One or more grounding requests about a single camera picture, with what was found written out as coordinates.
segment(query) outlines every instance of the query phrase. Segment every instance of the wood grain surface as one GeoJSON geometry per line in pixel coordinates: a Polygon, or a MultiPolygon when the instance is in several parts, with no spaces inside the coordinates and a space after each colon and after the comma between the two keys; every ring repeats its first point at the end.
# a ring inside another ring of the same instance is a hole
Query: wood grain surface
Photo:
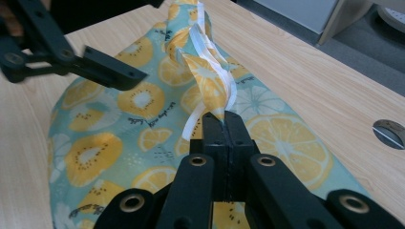
{"type": "MultiPolygon", "coordinates": [[[[115,55],[167,17],[144,7],[67,35],[115,55]]],[[[373,198],[405,223],[405,151],[373,134],[378,119],[405,125],[405,98],[227,0],[206,0],[215,41],[281,96],[373,198]]],[[[0,77],[0,228],[52,228],[47,133],[51,109],[76,78],[0,77]]]]}

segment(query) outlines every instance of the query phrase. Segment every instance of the yellow fruit pattern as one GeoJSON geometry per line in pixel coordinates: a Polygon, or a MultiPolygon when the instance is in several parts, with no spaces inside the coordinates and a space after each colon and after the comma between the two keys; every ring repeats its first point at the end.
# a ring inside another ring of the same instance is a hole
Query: yellow fruit pattern
{"type": "Polygon", "coordinates": [[[159,86],[143,81],[132,90],[119,94],[117,103],[124,112],[150,119],[163,108],[164,92],[159,86]]]}
{"type": "Polygon", "coordinates": [[[185,154],[188,154],[190,150],[190,142],[187,140],[184,140],[181,136],[178,138],[176,141],[175,145],[175,154],[176,156],[183,156],[185,154]]]}
{"type": "Polygon", "coordinates": [[[193,113],[197,105],[203,101],[198,85],[189,88],[181,97],[181,107],[189,114],[193,113]]]}
{"type": "Polygon", "coordinates": [[[310,190],[328,177],[332,155],[296,115],[258,115],[246,123],[262,154],[279,157],[310,190]]]}
{"type": "Polygon", "coordinates": [[[63,98],[62,109],[71,109],[72,107],[87,102],[104,91],[104,87],[89,80],[79,81],[70,87],[63,98]]]}
{"type": "Polygon", "coordinates": [[[121,152],[121,140],[110,133],[80,138],[65,156],[66,173],[70,183],[78,187],[90,183],[112,166],[121,152]]]}
{"type": "Polygon", "coordinates": [[[133,188],[147,190],[153,194],[171,183],[176,175],[176,169],[170,166],[152,167],[132,181],[133,188]]]}
{"type": "Polygon", "coordinates": [[[178,48],[182,48],[188,41],[188,28],[177,31],[173,38],[166,43],[166,53],[169,57],[176,61],[176,52],[178,48]]]}
{"type": "Polygon", "coordinates": [[[138,146],[143,152],[147,152],[158,144],[165,142],[173,131],[167,128],[147,128],[139,134],[138,146]]]}
{"type": "Polygon", "coordinates": [[[89,109],[85,114],[77,114],[73,122],[69,125],[69,129],[77,132],[87,131],[91,126],[95,125],[103,116],[103,112],[89,109]]]}
{"type": "Polygon", "coordinates": [[[203,120],[200,117],[194,126],[193,133],[191,134],[191,139],[203,139],[203,120]]]}
{"type": "Polygon", "coordinates": [[[233,78],[238,79],[249,73],[249,71],[235,58],[229,56],[228,58],[226,58],[226,61],[229,64],[229,71],[232,74],[233,78]]]}
{"type": "Polygon", "coordinates": [[[158,76],[162,82],[173,87],[185,85],[194,79],[193,74],[187,68],[168,56],[159,63],[158,76]]]}
{"type": "Polygon", "coordinates": [[[80,213],[93,213],[95,207],[106,207],[110,201],[125,189],[108,180],[99,179],[95,185],[77,205],[80,213]]]}
{"type": "Polygon", "coordinates": [[[206,60],[189,54],[183,57],[196,78],[205,107],[217,118],[223,120],[227,102],[223,81],[206,60]]]}
{"type": "Polygon", "coordinates": [[[95,228],[95,223],[89,219],[84,219],[78,224],[78,229],[90,229],[95,228]]]}
{"type": "Polygon", "coordinates": [[[188,15],[190,16],[188,19],[188,24],[193,25],[197,22],[198,11],[197,8],[188,10],[188,15]]]}
{"type": "Polygon", "coordinates": [[[198,0],[175,0],[175,4],[192,4],[196,5],[198,0]]]}
{"type": "Polygon", "coordinates": [[[249,228],[245,205],[240,202],[215,202],[213,222],[218,229],[249,228]]]}
{"type": "Polygon", "coordinates": [[[169,8],[169,16],[167,17],[167,19],[169,21],[175,19],[179,15],[179,12],[180,6],[177,4],[172,4],[169,8]]]}
{"type": "Polygon", "coordinates": [[[149,38],[143,36],[141,39],[130,45],[124,51],[120,52],[116,59],[139,68],[152,59],[153,45],[149,38]]]}
{"type": "Polygon", "coordinates": [[[158,22],[153,26],[153,29],[165,30],[167,24],[165,22],[158,22]]]}

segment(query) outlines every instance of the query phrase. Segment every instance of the white ribbon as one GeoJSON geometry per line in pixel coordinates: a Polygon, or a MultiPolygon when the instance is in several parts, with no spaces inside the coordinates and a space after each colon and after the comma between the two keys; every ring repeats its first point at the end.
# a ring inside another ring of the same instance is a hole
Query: white ribbon
{"type": "MultiPolygon", "coordinates": [[[[196,50],[199,57],[208,61],[208,63],[211,65],[211,67],[223,81],[227,97],[225,109],[229,111],[236,100],[236,93],[237,93],[236,83],[235,80],[233,79],[232,74],[228,70],[225,70],[218,62],[218,60],[208,50],[208,49],[215,50],[215,52],[218,54],[217,57],[220,58],[221,61],[226,62],[226,60],[219,53],[215,44],[208,38],[207,35],[205,35],[205,26],[204,26],[205,18],[204,18],[203,3],[199,2],[197,4],[197,10],[198,10],[197,12],[198,19],[197,23],[194,24],[189,30],[190,38],[193,43],[194,49],[196,50]]],[[[205,105],[201,101],[194,109],[193,113],[188,117],[188,120],[185,123],[184,130],[181,135],[182,138],[184,138],[187,141],[190,140],[194,127],[204,110],[205,105]]]]}

